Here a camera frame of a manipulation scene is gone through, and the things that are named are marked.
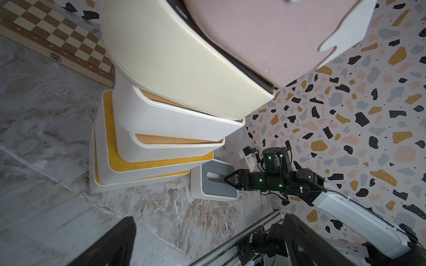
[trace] chess board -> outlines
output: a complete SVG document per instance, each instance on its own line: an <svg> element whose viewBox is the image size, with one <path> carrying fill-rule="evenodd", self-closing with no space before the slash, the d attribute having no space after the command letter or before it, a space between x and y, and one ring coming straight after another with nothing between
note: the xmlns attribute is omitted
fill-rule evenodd
<svg viewBox="0 0 426 266"><path fill-rule="evenodd" d="M112 87L115 68L102 40L38 0L0 7L0 34Z"/></svg>

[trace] cable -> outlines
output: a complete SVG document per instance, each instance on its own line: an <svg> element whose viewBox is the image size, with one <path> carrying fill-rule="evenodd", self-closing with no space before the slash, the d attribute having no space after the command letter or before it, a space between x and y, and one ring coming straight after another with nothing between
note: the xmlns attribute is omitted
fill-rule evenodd
<svg viewBox="0 0 426 266"><path fill-rule="evenodd" d="M259 157L259 159L260 159L260 153L259 153L259 151L258 150L256 150L256 152L257 152L257 155L258 155L258 157ZM262 169L263 169L263 172L266 172L266 170L265 170L265 168L263 167L263 165L262 165L262 160L263 160L263 158L260 160L260 167L262 167Z"/></svg>
<svg viewBox="0 0 426 266"><path fill-rule="evenodd" d="M265 168L263 167L263 163L265 162L265 160L262 158L261 160L260 160L260 167L262 167L262 169L263 169L263 171L265 171L266 172L266 170L265 170Z"/></svg>
<svg viewBox="0 0 426 266"><path fill-rule="evenodd" d="M281 178L282 181L284 181L284 179L282 178L282 158L284 157L282 155L282 151L284 151L285 147L283 147L281 149L281 156L279 157L279 177Z"/></svg>
<svg viewBox="0 0 426 266"><path fill-rule="evenodd" d="M297 192L299 192L299 190L293 190L293 189L289 189L288 187L287 187L287 189L288 190L290 190L290 191L297 191ZM364 207L364 206L362 206L361 204L359 204L358 202L356 202L356 201L354 201L354 200L352 200L352 199L350 199L350 198L348 198L348 196L346 196L345 194L343 194L343 193L341 193L341 192L339 192L339 191L335 191L335 190L331 190L331 189L324 189L324 190L309 190L308 189L308 191L309 192L326 192L326 191L329 191L329 192L334 192L334 193L337 193L337 194L340 194L340 195L342 195L342 196L344 196L346 199L348 199L348 200L350 200L350 201L352 201L352 202L354 202L354 203L356 203L357 205L359 205L359 206L361 206L361 207L363 207L364 209L366 209L366 210L368 210L370 213L372 213L372 214L374 214L377 218L379 218L379 219L381 219L383 222L385 222L387 225L389 225L389 226L391 226L392 228L394 228L395 230L397 230L397 231L399 231L399 232L401 232L401 233L403 233L404 235L406 235L409 239L412 239L413 241L415 241L416 242L416 244L418 244L424 251L426 251L426 249L423 247L423 245L422 244L420 244L420 242L419 241L417 241L417 240L415 240L414 238L411 238L407 233L405 233L404 231L402 231L402 230L399 230L398 228L396 228L393 224L390 224L388 221L386 221L383 217L381 217L380 215L378 215L377 213L375 213L375 212L373 212L373 211L371 211L370 209L368 209L368 208L366 208L366 207Z"/></svg>
<svg viewBox="0 0 426 266"><path fill-rule="evenodd" d="M273 262L272 262L271 266L273 266L273 264L275 263L275 257L276 257L276 254L273 257Z"/></svg>
<svg viewBox="0 0 426 266"><path fill-rule="evenodd" d="M291 167L291 164L293 163L293 153L291 152L291 148L287 148L287 150L290 151L290 154L291 154L291 159L290 159L290 167Z"/></svg>
<svg viewBox="0 0 426 266"><path fill-rule="evenodd" d="M288 201L288 198L287 198L287 197L285 197L285 196L281 197L281 196L280 196L280 195L278 195L277 193L271 192L270 190L268 190L268 191L269 191L269 192L268 192L268 193L266 193L266 194L262 194L262 192L261 192L261 191L259 191L259 193L260 193L261 195L263 195L263 196L267 196L267 195L269 195L269 194L274 194L274 195L276 195L277 197L279 197L281 200Z"/></svg>

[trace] marble floor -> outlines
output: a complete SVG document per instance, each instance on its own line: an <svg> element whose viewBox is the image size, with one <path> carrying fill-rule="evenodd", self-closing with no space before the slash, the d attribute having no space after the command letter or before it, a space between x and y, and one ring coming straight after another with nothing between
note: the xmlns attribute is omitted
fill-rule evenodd
<svg viewBox="0 0 426 266"><path fill-rule="evenodd" d="M3 37L0 71L4 265L66 265L125 216L138 226L132 265L187 265L272 211L258 192L227 203L195 200L189 175L91 193L89 134L108 88ZM215 158L242 167L245 130Z"/></svg>

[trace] white drawer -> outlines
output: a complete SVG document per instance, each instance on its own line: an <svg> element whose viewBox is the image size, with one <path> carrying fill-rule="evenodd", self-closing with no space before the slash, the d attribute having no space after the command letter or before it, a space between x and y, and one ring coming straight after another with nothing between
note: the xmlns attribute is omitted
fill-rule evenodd
<svg viewBox="0 0 426 266"><path fill-rule="evenodd" d="M151 100L146 95L150 97L115 72L112 93L115 120L131 133L220 141L245 125L245 118L227 120Z"/></svg>
<svg viewBox="0 0 426 266"><path fill-rule="evenodd" d="M144 186L155 183L162 183L176 179L182 175L188 174L190 171L183 171L173 174L165 174L156 177L138 179L127 182L105 185L99 180L99 171L96 155L95 134L92 132L89 141L89 189L92 193L101 193L118 189L128 189L135 186Z"/></svg>
<svg viewBox="0 0 426 266"><path fill-rule="evenodd" d="M190 140L130 133L115 121L118 155L129 163L199 157L222 147L221 141Z"/></svg>
<svg viewBox="0 0 426 266"><path fill-rule="evenodd" d="M104 101L111 104L112 91L102 94L98 117L95 121L95 144L98 163L98 175L102 184L110 185L164 174L190 170L213 159L213 152L205 156L153 160L149 162L129 163L117 152L114 116L112 110L104 109Z"/></svg>

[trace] terrazzo wall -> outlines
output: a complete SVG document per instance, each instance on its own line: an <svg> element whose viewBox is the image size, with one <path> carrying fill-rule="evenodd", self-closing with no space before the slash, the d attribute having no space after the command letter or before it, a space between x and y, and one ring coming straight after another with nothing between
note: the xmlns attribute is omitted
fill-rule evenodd
<svg viewBox="0 0 426 266"><path fill-rule="evenodd" d="M366 37L276 91L247 119L258 150L285 146L345 195L426 244L426 3L378 0ZM365 240L290 197L286 207L320 235Z"/></svg>

